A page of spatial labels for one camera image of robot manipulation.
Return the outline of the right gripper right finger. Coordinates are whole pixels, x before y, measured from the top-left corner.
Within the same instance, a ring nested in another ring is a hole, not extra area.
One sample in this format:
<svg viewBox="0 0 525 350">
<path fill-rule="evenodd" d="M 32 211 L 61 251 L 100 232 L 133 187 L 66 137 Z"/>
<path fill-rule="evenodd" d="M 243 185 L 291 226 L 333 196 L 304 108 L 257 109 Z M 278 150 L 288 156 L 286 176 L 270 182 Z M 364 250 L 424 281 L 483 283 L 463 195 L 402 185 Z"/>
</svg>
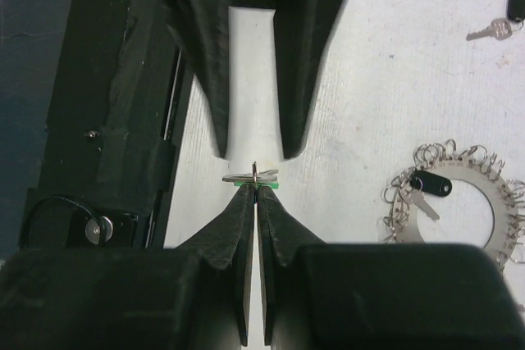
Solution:
<svg viewBox="0 0 525 350">
<path fill-rule="evenodd" d="M 257 201 L 264 343 L 312 346 L 300 249 L 324 242 L 287 212 L 270 187 L 258 188 Z"/>
</svg>

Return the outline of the green tag key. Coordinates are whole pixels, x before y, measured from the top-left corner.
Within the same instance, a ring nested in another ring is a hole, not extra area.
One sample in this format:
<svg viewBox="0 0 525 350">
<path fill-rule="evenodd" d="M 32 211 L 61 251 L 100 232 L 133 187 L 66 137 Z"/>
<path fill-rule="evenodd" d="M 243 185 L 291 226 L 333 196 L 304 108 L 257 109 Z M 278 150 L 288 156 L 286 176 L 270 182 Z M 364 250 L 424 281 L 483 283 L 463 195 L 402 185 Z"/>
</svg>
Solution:
<svg viewBox="0 0 525 350">
<path fill-rule="evenodd" d="M 252 163 L 252 170 L 250 173 L 231 174 L 222 177 L 225 183 L 231 183 L 235 187 L 240 187 L 243 184 L 252 184 L 258 186 L 268 186 L 271 189 L 279 189 L 278 169 L 258 170 L 257 162 Z"/>
</svg>

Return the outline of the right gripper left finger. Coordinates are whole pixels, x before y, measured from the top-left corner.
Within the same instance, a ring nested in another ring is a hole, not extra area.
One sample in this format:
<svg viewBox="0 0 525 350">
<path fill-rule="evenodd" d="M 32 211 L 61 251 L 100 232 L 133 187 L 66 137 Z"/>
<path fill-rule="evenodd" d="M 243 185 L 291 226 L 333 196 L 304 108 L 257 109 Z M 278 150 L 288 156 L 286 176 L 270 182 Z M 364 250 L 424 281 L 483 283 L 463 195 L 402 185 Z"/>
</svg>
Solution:
<svg viewBox="0 0 525 350">
<path fill-rule="evenodd" d="M 255 187 L 169 254 L 169 346 L 245 346 L 249 335 Z"/>
</svg>

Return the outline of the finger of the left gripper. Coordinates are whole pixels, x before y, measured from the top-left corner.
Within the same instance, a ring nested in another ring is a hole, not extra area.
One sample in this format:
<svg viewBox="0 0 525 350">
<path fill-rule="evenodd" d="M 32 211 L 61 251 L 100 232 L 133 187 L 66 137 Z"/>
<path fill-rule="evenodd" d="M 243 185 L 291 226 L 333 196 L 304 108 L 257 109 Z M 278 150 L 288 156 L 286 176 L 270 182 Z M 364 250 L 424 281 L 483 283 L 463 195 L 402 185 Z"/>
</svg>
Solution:
<svg viewBox="0 0 525 350">
<path fill-rule="evenodd" d="M 325 47 L 344 2 L 275 0 L 278 113 L 286 160 L 296 158 L 304 149 Z"/>
<path fill-rule="evenodd" d="M 230 120 L 231 0 L 165 0 L 168 24 L 208 100 L 216 154 L 226 157 Z"/>
</svg>

